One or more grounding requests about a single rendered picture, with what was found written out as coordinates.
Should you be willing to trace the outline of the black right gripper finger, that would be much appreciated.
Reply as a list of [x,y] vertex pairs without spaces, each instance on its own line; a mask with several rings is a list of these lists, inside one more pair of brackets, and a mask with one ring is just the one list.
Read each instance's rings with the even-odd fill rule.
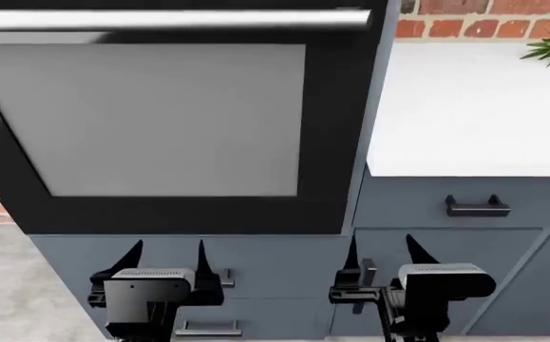
[[357,287],[361,277],[361,267],[358,262],[355,236],[351,237],[351,244],[344,266],[335,275],[335,287]]
[[436,258],[430,255],[418,241],[410,234],[406,235],[408,252],[413,264],[439,264]]

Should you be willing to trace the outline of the black oven door grey window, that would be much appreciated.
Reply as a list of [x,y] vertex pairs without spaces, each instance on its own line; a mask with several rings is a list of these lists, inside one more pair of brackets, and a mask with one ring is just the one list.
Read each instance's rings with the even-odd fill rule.
[[342,232],[395,0],[0,0],[30,236]]

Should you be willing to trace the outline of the blue-grey drawer front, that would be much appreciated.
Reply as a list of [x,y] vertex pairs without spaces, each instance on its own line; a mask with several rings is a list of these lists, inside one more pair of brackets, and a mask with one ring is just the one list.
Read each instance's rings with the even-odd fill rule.
[[[486,203],[492,194],[505,218],[452,218],[446,196]],[[374,177],[364,173],[352,226],[361,229],[550,227],[550,178]]]

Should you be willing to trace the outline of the blue-grey cabinet door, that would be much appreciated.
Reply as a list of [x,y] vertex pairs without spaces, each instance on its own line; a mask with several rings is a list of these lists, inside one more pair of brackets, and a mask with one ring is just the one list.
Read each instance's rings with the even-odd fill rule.
[[[538,230],[357,230],[358,256],[371,258],[377,267],[373,286],[390,284],[399,268],[411,262],[406,245],[410,234],[438,261],[471,263],[481,267],[497,282],[497,288],[521,255],[537,237]],[[461,330],[487,298],[469,298],[449,304],[450,324],[446,335]]]
[[462,335],[550,336],[550,227],[543,227]]

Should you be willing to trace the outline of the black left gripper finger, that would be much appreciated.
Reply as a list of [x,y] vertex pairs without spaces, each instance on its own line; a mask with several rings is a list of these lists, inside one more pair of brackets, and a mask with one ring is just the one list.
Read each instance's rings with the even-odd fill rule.
[[143,241],[140,239],[131,249],[112,267],[93,274],[91,284],[102,284],[121,270],[137,268],[142,257]]
[[199,242],[198,262],[195,270],[195,281],[197,286],[220,286],[221,281],[218,273],[215,273],[207,259],[204,242]]

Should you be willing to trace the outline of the tall blue-grey cabinet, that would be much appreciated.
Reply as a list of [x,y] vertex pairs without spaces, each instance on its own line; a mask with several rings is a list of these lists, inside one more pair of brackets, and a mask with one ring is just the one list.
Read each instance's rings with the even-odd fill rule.
[[223,304],[180,307],[174,331],[235,320],[242,338],[323,335],[400,3],[375,0],[371,28],[349,35],[190,38],[155,104],[130,96],[99,122],[113,146],[90,142],[74,161],[88,173],[28,235],[105,335],[89,278],[140,239],[141,268],[193,269],[203,240],[212,270],[232,271]]

